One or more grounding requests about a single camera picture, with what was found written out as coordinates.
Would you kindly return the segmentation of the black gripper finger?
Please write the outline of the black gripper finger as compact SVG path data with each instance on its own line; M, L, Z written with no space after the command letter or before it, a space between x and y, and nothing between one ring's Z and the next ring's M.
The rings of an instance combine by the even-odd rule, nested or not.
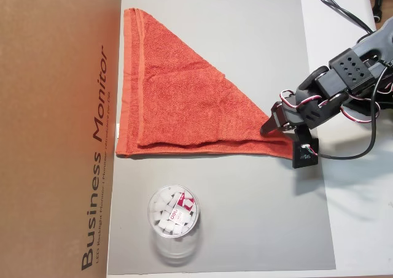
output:
M275 115L271 115L271 117L260 127L260 135L264 136L269 134L272 131L280 129L281 124L277 121Z

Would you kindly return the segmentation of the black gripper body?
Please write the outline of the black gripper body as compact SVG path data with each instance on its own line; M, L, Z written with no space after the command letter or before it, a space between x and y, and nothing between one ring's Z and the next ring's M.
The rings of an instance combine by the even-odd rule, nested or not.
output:
M275 102L271 108L271 114L274 128L280 131L290 131L304 124L297 109L291 108L283 102Z

